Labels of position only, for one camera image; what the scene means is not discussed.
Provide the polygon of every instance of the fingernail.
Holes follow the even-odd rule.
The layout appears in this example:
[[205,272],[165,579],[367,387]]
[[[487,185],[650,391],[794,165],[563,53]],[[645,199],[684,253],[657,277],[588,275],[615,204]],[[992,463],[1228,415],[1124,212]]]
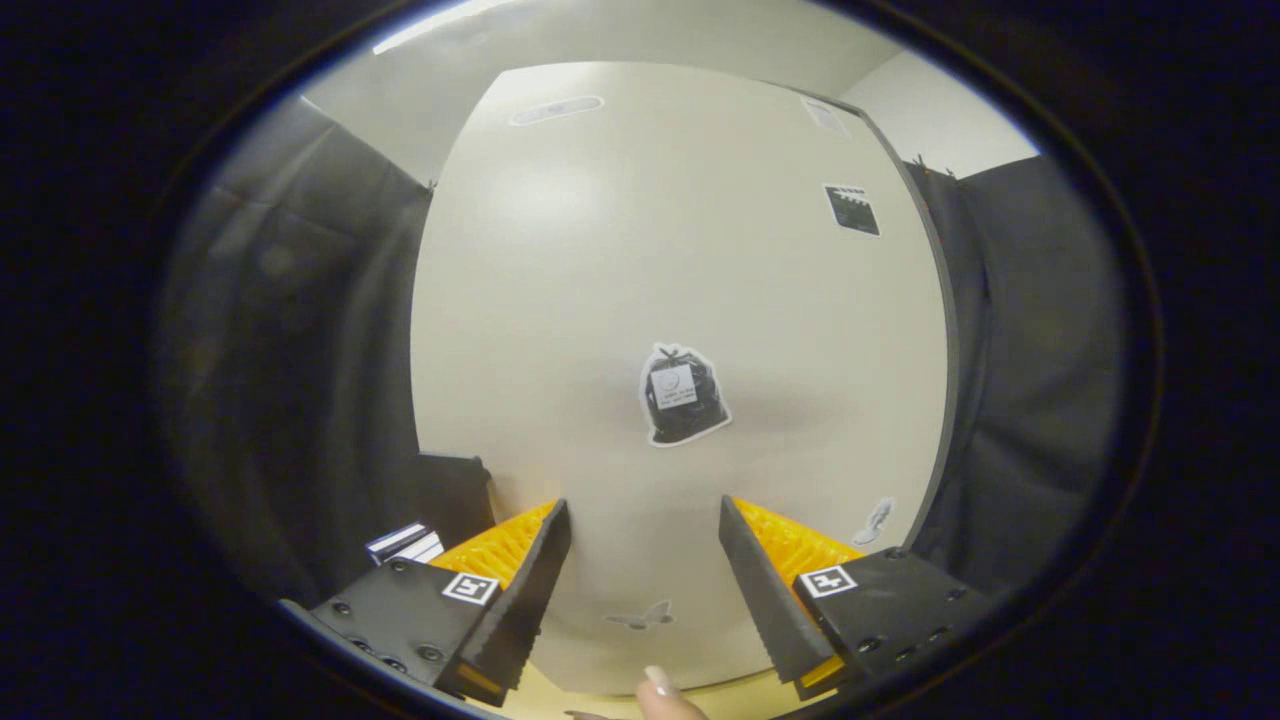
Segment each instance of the fingernail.
[[663,697],[680,697],[680,689],[676,688],[676,683],[671,682],[671,675],[662,667],[650,665],[644,669],[644,674],[653,683],[653,687],[657,688],[658,694]]

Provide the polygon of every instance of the bird sticker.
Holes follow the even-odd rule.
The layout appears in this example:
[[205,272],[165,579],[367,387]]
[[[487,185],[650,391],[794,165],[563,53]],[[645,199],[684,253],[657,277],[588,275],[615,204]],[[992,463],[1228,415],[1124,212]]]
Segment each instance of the bird sticker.
[[653,607],[645,611],[644,615],[608,615],[605,618],[609,623],[617,623],[620,625],[626,625],[632,630],[644,632],[653,625],[666,625],[668,623],[675,623],[676,619],[671,615],[671,601],[663,600],[654,603]]
[[893,511],[893,505],[896,501],[892,497],[882,497],[878,503],[876,503],[876,510],[867,518],[867,527],[858,530],[854,536],[854,544],[870,544],[879,537],[881,530],[884,529],[884,521],[888,520],[888,514]]

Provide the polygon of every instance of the white table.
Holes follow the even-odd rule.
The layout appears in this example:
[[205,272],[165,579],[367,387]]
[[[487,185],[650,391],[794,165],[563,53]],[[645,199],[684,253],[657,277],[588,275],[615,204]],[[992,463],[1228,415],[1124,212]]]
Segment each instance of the white table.
[[[576,97],[603,104],[520,114]],[[628,693],[648,664],[686,687],[768,667],[717,539],[722,495],[846,543],[892,497],[867,552],[931,500],[948,290],[901,170],[831,113],[700,69],[544,65],[498,77],[453,146],[415,281],[419,442],[483,457],[500,518],[568,501],[532,653],[563,689]],[[824,184],[864,190],[879,234],[837,224]],[[648,443],[655,342],[714,363],[731,424]],[[673,623],[604,619],[659,601]]]

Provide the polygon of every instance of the screw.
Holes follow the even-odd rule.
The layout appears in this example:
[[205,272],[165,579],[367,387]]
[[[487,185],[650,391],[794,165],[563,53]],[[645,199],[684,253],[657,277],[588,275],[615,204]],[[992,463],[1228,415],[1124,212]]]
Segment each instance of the screw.
[[434,644],[417,646],[417,656],[428,662],[439,662],[444,660],[444,653],[440,652],[440,648]]

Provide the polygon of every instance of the black trash bag sticker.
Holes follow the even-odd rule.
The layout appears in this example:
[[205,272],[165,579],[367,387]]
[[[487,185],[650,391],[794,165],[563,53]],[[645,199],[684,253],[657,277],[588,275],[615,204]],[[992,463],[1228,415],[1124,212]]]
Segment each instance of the black trash bag sticker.
[[649,445],[671,447],[722,428],[732,416],[710,360],[691,347],[655,343],[640,377]]

